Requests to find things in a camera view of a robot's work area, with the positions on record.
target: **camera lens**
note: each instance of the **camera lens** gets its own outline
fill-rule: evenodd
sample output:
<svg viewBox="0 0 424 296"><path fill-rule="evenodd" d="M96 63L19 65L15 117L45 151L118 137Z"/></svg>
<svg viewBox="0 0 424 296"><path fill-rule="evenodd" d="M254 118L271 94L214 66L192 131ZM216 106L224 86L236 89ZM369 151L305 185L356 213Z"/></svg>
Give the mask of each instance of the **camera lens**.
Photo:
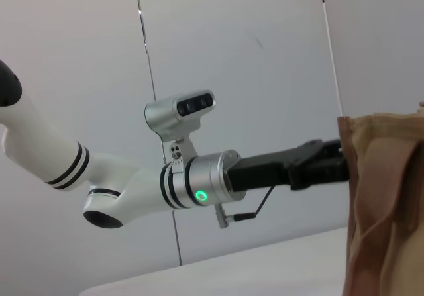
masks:
<svg viewBox="0 0 424 296"><path fill-rule="evenodd" d="M192 113L192 112L194 112L196 110L196 106L192 102L188 102L185 107L187 108L187 111L189 113Z"/></svg>
<svg viewBox="0 0 424 296"><path fill-rule="evenodd" d="M182 104L178 104L177 105L177 112L181 116L184 116L186 114L186 109L184 108L184 106Z"/></svg>

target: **brown paper bag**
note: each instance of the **brown paper bag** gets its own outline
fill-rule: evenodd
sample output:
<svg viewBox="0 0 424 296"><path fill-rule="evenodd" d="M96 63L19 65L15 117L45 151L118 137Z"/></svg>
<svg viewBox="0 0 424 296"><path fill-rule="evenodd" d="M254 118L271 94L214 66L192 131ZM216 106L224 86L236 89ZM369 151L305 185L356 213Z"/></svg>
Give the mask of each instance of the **brown paper bag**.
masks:
<svg viewBox="0 0 424 296"><path fill-rule="evenodd" d="M424 116L339 118L350 171L343 296L424 295Z"/></svg>

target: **table surface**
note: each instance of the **table surface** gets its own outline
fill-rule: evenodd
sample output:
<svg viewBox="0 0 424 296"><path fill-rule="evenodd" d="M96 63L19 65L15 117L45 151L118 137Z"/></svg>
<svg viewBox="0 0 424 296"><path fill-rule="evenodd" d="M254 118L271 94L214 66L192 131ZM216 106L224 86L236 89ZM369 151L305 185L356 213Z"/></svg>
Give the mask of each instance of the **table surface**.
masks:
<svg viewBox="0 0 424 296"><path fill-rule="evenodd" d="M94 287L80 296L339 296L345 246L341 228Z"/></svg>

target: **cable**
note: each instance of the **cable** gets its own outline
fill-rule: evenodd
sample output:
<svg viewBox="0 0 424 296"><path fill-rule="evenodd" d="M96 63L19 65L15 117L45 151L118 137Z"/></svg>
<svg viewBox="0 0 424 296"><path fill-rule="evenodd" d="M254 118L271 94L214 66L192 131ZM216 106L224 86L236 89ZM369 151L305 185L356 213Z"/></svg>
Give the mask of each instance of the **cable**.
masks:
<svg viewBox="0 0 424 296"><path fill-rule="evenodd" d="M257 208L256 212L236 213L235 215L233 215L234 222L239 222L239 221L243 221L243 220L248 220L248 219L254 219L254 218L256 218L256 216L258 215L259 211L264 206L265 201L270 196L270 194L271 194L272 190L274 190L274 188L275 188L275 185L273 185L268 190L268 192L265 194L265 197L263 198L262 202L260 203L259 207Z"/></svg>
<svg viewBox="0 0 424 296"><path fill-rule="evenodd" d="M259 208L256 210L256 212L254 213L255 215L258 215L258 213L259 213L259 211L262 209L262 207L264 206L264 204L265 204L265 201L267 200L267 198L270 196L270 194L271 194L271 192L272 192L272 190L274 190L274 188L275 188L276 186L275 185L273 185L269 190L268 190L268 192L265 194L265 197L264 197L264 199L262 200L262 202L260 203L260 205L259 205Z"/></svg>

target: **white wall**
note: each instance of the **white wall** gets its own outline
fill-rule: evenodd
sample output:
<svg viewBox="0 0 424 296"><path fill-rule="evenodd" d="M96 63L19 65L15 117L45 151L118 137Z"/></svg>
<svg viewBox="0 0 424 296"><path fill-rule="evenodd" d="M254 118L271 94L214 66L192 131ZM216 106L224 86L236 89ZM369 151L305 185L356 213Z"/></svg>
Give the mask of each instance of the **white wall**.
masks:
<svg viewBox="0 0 424 296"><path fill-rule="evenodd" d="M325 0L343 113L412 113L424 99L424 0Z"/></svg>
<svg viewBox="0 0 424 296"><path fill-rule="evenodd" d="M162 166L137 0L0 0L0 59L92 152ZM82 215L86 186L55 191L5 156L0 180L0 295L75 296L179 264L171 213L101 229Z"/></svg>
<svg viewBox="0 0 424 296"><path fill-rule="evenodd" d="M158 98L208 88L216 109L200 154L276 152L337 138L333 69L321 0L141 0ZM254 211L248 193L229 213ZM220 230L213 207L177 211L184 264L343 226L346 185L274 190L253 221Z"/></svg>

